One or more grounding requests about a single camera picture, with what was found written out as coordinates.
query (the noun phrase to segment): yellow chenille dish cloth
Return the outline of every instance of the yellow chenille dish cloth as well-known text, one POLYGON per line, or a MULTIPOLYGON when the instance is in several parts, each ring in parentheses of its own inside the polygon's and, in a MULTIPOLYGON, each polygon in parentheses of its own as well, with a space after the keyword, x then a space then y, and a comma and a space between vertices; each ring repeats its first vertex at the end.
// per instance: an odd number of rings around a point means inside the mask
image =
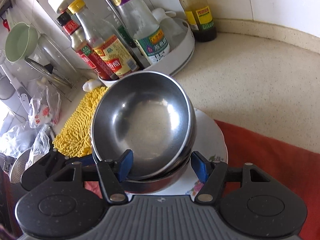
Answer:
POLYGON ((88 92, 77 109, 56 136, 53 145, 65 156, 83 157, 92 153, 90 129, 93 114, 108 88, 98 87, 88 92))

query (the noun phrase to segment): yellow bottle cap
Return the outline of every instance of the yellow bottle cap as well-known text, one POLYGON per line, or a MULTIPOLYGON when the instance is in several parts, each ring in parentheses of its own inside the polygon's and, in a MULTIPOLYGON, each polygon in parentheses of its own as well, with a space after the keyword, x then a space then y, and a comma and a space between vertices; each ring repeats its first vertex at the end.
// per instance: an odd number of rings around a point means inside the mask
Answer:
POLYGON ((85 3, 83 0, 74 0, 69 6, 68 9, 73 13, 76 14, 78 11, 80 11, 81 8, 85 6, 85 3))

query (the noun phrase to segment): red towel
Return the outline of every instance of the red towel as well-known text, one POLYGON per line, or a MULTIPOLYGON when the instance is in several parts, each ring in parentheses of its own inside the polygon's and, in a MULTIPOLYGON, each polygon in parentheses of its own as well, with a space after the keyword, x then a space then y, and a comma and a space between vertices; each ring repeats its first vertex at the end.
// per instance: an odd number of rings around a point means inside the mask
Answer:
MULTIPOLYGON (((241 127, 216 121, 228 148, 228 165, 251 162, 299 195, 308 216, 300 237, 320 239, 320 154, 262 136, 241 127)), ((226 190, 234 189, 228 185, 226 190)))

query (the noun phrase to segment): black bottle cap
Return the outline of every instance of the black bottle cap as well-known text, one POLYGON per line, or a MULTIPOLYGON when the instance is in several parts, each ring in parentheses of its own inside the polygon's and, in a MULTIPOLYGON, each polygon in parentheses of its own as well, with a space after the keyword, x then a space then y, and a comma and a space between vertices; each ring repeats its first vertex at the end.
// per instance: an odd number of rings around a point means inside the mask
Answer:
POLYGON ((58 18, 57 18, 57 23, 60 25, 60 26, 64 26, 66 25, 69 21, 71 21, 71 16, 67 13, 67 12, 64 12, 62 13, 58 18))

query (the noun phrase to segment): plastic bag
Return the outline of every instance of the plastic bag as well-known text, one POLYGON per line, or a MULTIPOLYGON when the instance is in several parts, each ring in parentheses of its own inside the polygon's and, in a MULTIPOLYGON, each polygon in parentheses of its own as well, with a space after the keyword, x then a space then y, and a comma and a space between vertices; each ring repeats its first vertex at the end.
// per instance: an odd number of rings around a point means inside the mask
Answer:
POLYGON ((41 82, 41 79, 35 81, 38 86, 29 105, 30 127, 35 128, 46 123, 56 125, 60 114, 60 93, 51 85, 41 82))
POLYGON ((38 135, 36 136, 35 142, 31 147, 29 160, 26 163, 26 168, 29 168, 31 165, 36 163, 39 159, 41 159, 44 155, 46 155, 50 150, 50 142, 47 133, 50 131, 50 126, 45 124, 38 135))
POLYGON ((0 152, 18 158, 32 147, 39 130, 30 128, 29 122, 12 127, 0 137, 0 152))

